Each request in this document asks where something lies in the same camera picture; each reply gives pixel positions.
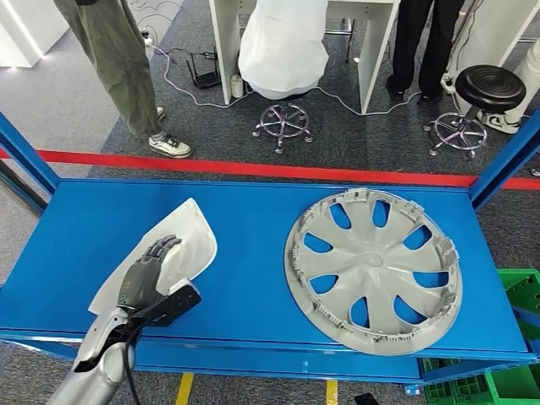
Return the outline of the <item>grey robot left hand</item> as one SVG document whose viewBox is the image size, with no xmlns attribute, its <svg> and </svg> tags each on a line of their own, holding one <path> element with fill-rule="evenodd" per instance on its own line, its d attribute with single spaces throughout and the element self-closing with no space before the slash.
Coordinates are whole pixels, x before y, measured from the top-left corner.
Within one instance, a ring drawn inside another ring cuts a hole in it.
<svg viewBox="0 0 540 405">
<path fill-rule="evenodd" d="M 169 251 L 181 242 L 182 240 L 176 235 L 167 235 L 148 247 L 124 275 L 118 292 L 117 305 L 139 311 L 161 300 L 164 295 L 158 292 L 157 284 L 161 273 L 162 263 Z"/>
</svg>

